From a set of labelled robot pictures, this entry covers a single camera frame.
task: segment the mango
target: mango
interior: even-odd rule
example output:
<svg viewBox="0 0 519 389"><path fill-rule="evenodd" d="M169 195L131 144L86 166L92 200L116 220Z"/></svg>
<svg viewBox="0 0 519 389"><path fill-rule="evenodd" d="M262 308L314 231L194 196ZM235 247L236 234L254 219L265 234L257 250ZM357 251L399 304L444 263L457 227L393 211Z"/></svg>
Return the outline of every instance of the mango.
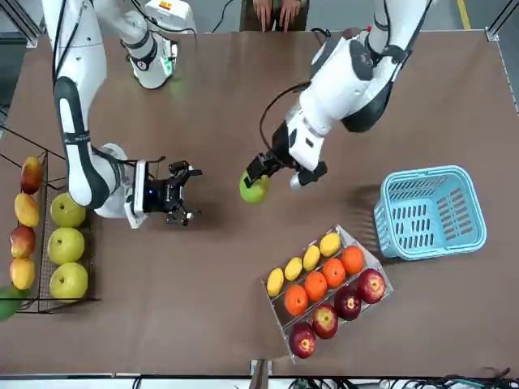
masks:
<svg viewBox="0 0 519 389"><path fill-rule="evenodd" d="M322 255L331 257L341 248L341 237L338 233L329 233L321 239L319 248Z"/></svg>
<svg viewBox="0 0 519 389"><path fill-rule="evenodd" d="M314 270L315 267L317 266L317 263L319 262L320 256L321 256L321 253L319 251L319 247L317 247L317 246L308 247L308 250L302 259L302 265L305 268L305 270L306 271Z"/></svg>
<svg viewBox="0 0 519 389"><path fill-rule="evenodd" d="M29 289L34 282L36 266L30 258L15 258L9 268L13 285L19 290Z"/></svg>
<svg viewBox="0 0 519 389"><path fill-rule="evenodd" d="M293 281L299 277L302 270L302 259L294 257L285 267L285 278L288 281Z"/></svg>
<svg viewBox="0 0 519 389"><path fill-rule="evenodd" d="M15 214L18 221L27 227L36 227L40 223L38 203L26 193L16 196Z"/></svg>
<svg viewBox="0 0 519 389"><path fill-rule="evenodd" d="M40 189L43 179L43 168L40 161L35 156L30 156L22 166L22 179L20 186L24 193L35 194Z"/></svg>
<svg viewBox="0 0 519 389"><path fill-rule="evenodd" d="M267 293L270 297L275 297L279 294L281 288L283 288L284 279L285 277L280 267L276 267L270 272L267 280Z"/></svg>

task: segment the table surface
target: table surface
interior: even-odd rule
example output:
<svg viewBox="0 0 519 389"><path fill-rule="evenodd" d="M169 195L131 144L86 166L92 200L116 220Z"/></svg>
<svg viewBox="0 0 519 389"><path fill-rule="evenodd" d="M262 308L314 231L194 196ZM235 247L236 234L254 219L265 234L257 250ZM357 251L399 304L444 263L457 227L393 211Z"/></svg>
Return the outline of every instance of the table surface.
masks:
<svg viewBox="0 0 519 389"><path fill-rule="evenodd" d="M218 34L197 45L182 38L175 78L157 91L133 79L116 39L105 47L109 77L92 106L92 141L118 143L130 158L188 159L204 175L188 183L187 203L204 214L187 229L167 227L163 216L136 231L99 220L102 301L3 323L0 373L247 374L250 359L268 357L276 374L483 375L510 366L517 375L519 185L510 178L519 131L498 47L483 32L420 35L375 128L354 135L337 126L319 184L294 193L290 172L281 172L255 207L240 199L238 179L264 150L260 115L280 90L306 79L315 36ZM50 63L46 41L25 56L8 124L62 152ZM294 99L274 107L269 132ZM7 139L2 150L24 156ZM469 171L487 244L475 254L384 262L393 295L293 366L259 277L336 223L376 253L371 213L380 183L435 165ZM0 166L7 237L19 172ZM0 246L8 280L6 239Z"/></svg>

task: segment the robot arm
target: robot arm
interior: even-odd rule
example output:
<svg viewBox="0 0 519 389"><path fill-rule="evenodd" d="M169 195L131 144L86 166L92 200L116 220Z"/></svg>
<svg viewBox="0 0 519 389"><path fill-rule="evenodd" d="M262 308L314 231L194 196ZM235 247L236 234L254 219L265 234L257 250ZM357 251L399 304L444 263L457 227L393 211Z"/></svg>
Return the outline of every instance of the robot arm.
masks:
<svg viewBox="0 0 519 389"><path fill-rule="evenodd" d="M95 209L101 216L127 217L136 228L146 216L139 216L135 209L144 209L146 204L137 203L133 194L153 183L148 177L147 162L140 161L146 167L145 175L132 176L131 164L119 146L109 143L96 150L90 142L88 114L106 78L106 56L97 13L119 33L131 56L134 75L145 88L158 88L171 76L172 69L167 66L172 60L171 53L165 56L165 39L158 40L150 33L142 15L135 11L123 14L116 0L97 0L96 10L91 0L42 0L42 4L56 57L53 61L54 99L62 128L71 196L79 205ZM176 221L174 213L178 210L187 214L182 207L180 189L195 174L191 173L188 163L180 170L187 178L173 182L175 187L171 190L160 194L150 192L155 197L140 197L142 201L162 201L161 211L169 214L169 222ZM157 185L160 182L171 185L170 180L155 181ZM175 196L157 198L169 193Z"/></svg>
<svg viewBox="0 0 519 389"><path fill-rule="evenodd" d="M324 136L335 122L352 132L375 125L411 53L431 0L375 0L375 23L354 39L330 37L311 64L311 82L272 137L267 154L247 167L247 189L279 169L295 169L297 190L327 172L320 161ZM247 201L247 190L242 190Z"/></svg>

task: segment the hand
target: hand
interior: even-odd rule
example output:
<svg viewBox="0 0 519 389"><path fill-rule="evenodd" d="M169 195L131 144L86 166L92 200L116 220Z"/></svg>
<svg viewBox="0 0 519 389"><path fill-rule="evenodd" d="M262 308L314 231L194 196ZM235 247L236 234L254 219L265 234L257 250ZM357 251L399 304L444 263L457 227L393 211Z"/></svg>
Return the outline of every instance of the hand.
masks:
<svg viewBox="0 0 519 389"><path fill-rule="evenodd" d="M279 24L285 29L285 32L289 31L289 24L292 24L298 15L299 8L301 8L300 0L283 0Z"/></svg>
<svg viewBox="0 0 519 389"><path fill-rule="evenodd" d="M272 14L272 0L254 0L254 12L261 22L261 31L267 31L270 27L270 15Z"/></svg>

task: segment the person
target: person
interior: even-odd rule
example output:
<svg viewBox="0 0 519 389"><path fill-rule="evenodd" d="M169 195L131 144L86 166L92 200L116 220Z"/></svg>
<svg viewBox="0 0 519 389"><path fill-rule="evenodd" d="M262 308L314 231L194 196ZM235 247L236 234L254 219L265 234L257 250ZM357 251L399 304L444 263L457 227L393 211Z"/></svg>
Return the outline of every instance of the person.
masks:
<svg viewBox="0 0 519 389"><path fill-rule="evenodd" d="M310 0L243 0L240 31L305 31Z"/></svg>

